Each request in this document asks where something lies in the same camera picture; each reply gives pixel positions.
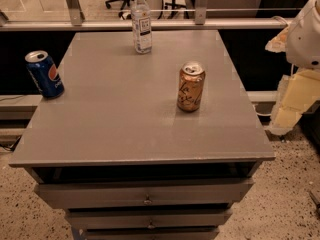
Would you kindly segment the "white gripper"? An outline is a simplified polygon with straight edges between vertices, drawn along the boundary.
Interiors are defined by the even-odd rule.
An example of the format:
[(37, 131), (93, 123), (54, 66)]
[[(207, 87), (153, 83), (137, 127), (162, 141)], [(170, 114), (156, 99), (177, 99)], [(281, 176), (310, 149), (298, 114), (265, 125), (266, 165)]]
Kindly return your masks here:
[(286, 41), (286, 58), (299, 68), (279, 82), (276, 104), (268, 130), (285, 135), (320, 99), (320, 0), (309, 0), (291, 22)]

